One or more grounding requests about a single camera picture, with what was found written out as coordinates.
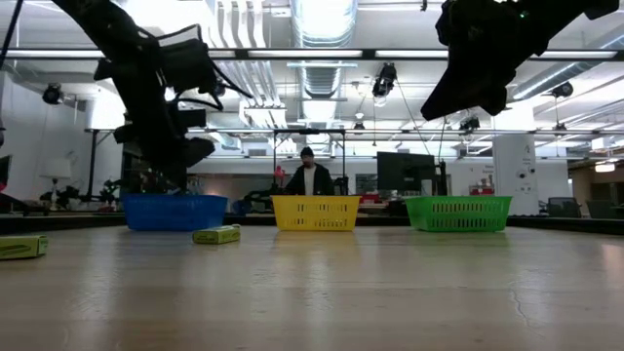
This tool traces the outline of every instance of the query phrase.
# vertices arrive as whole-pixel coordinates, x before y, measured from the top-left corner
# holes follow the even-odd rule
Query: wooden table
[[[52,232],[0,261],[10,351],[617,350],[624,241],[583,233]]]

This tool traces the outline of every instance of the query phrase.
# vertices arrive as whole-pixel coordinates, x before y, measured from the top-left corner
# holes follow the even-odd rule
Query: metal frame
[[[287,129],[284,133],[297,133],[296,129]],[[349,135],[439,135],[440,130],[431,129],[412,129],[412,130],[320,130],[322,133],[328,134],[349,134]],[[204,134],[204,133],[228,133],[228,134],[273,134],[274,130],[270,129],[205,129],[205,130],[190,130],[191,134]],[[532,136],[624,136],[624,130],[617,131],[603,131],[601,129],[595,130],[570,130],[570,131],[554,131],[554,130],[534,130],[534,131],[503,131],[503,130],[474,130],[474,131],[445,131],[445,136],[508,136],[508,135],[532,135]]]
[[[376,61],[447,61],[446,49],[210,49],[213,60],[376,60]],[[28,60],[97,60],[103,54],[98,49],[9,49],[6,59]],[[547,62],[619,62],[624,61],[624,50],[547,50],[530,61]]]
[[[347,177],[347,160],[346,160],[346,144],[347,136],[345,130],[320,130],[320,129],[276,129],[273,133],[273,184],[277,183],[275,178],[275,169],[277,168],[277,135],[278,134],[299,134],[301,136],[316,136],[319,134],[340,134],[342,135],[342,177]]]

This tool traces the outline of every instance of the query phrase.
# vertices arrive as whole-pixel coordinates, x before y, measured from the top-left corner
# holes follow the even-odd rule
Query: small box
[[[217,228],[198,230],[193,233],[193,243],[219,245],[241,240],[241,226],[223,225]]]
[[[0,259],[40,257],[47,249],[48,237],[45,235],[0,237]]]

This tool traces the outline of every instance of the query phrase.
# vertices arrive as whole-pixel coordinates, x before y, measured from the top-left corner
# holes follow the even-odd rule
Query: chair
[[[548,216],[559,218],[580,218],[580,205],[576,202],[576,198],[549,198],[548,199]]]
[[[622,219],[624,215],[613,208],[613,204],[608,200],[588,200],[587,209],[589,216],[593,219]]]

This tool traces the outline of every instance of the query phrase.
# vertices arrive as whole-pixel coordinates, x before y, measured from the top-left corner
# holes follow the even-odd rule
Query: man
[[[308,146],[301,150],[301,162],[286,191],[294,195],[333,195],[333,180],[330,171],[314,163],[314,152]]]

